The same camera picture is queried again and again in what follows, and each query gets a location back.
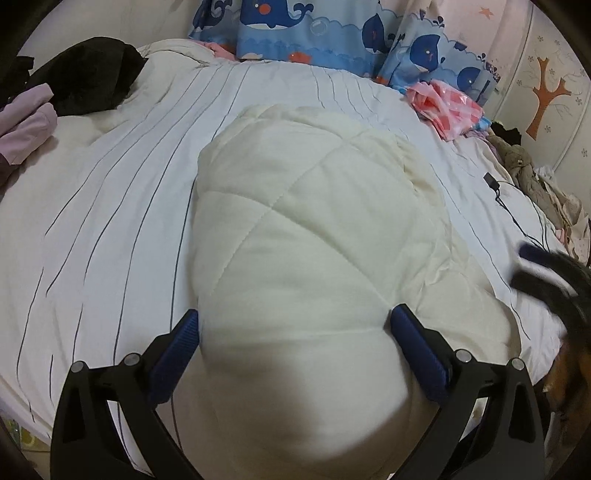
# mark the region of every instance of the pink fabric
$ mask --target pink fabric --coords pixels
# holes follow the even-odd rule
[[[35,112],[41,105],[47,103],[53,92],[49,85],[43,83],[26,92],[22,92],[0,112],[0,135],[4,135],[19,122]]]
[[[484,113],[465,93],[440,80],[416,83],[407,89],[406,95],[413,108],[430,120],[446,141],[473,128]]]
[[[41,105],[31,116],[0,137],[0,154],[10,165],[20,165],[47,140],[57,127],[53,105]]]
[[[217,59],[226,59],[226,60],[234,60],[236,61],[236,56],[230,52],[228,52],[224,47],[222,47],[219,43],[214,42],[205,42],[199,40],[193,40],[200,45],[203,45],[206,48],[209,48],[213,52],[213,56]]]
[[[558,241],[561,244],[563,244],[565,247],[568,246],[569,239],[566,236],[566,230],[560,228],[560,229],[556,230],[556,232],[554,234],[556,235],[556,238],[558,239]]]

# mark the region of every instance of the wall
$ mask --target wall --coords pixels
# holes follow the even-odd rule
[[[535,165],[555,169],[559,185],[591,212],[591,81],[535,7],[527,32],[515,74],[486,113],[507,128],[517,127]]]
[[[119,38],[136,47],[184,38],[201,0],[63,0],[21,50],[35,68],[90,37]]]
[[[534,6],[530,0],[516,2],[521,4],[521,12],[517,15],[516,21],[508,21],[511,32],[511,39],[507,44],[512,44],[515,51],[513,64],[505,69],[495,90],[491,93],[487,103],[484,106],[485,115],[488,118],[496,118],[501,105],[503,104],[509,88],[513,85],[514,77],[517,73],[517,67],[521,64],[521,57],[525,51],[525,44],[530,34],[532,16],[534,15]]]

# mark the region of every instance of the bed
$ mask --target bed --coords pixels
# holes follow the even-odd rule
[[[398,92],[343,70],[236,63],[191,40],[140,52],[149,61],[130,97],[116,111],[62,118],[54,140],[3,191],[0,406],[19,423],[49,441],[73,361],[119,362],[198,306],[190,246],[197,159],[251,105],[320,107],[415,145],[433,168],[451,224],[515,326],[512,338],[532,381],[547,373],[562,326],[508,287],[524,239],[483,180],[487,172],[508,177],[483,141],[441,141]],[[524,230],[561,249],[526,197],[506,184],[502,195]],[[205,376],[197,354],[158,412],[205,478],[228,478],[236,471]],[[113,413],[129,454],[146,468],[124,419]]]

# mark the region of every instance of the tree wall decal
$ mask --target tree wall decal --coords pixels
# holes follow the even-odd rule
[[[533,92],[538,97],[538,111],[535,113],[534,119],[525,131],[534,140],[536,140],[538,137],[538,130],[540,129],[542,117],[544,116],[544,113],[552,101],[561,95],[570,96],[572,94],[572,92],[567,90],[565,87],[566,79],[564,77],[560,78],[556,90],[553,92],[548,90],[546,85],[546,68],[548,67],[548,62],[548,58],[542,59],[538,57],[538,63],[540,64],[540,86],[532,88]]]

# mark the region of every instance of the white quilted pillow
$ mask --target white quilted pillow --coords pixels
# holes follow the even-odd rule
[[[506,363],[514,318],[394,134],[251,107],[199,157],[193,285],[212,401],[240,478],[386,478],[435,407],[385,322],[407,303]]]

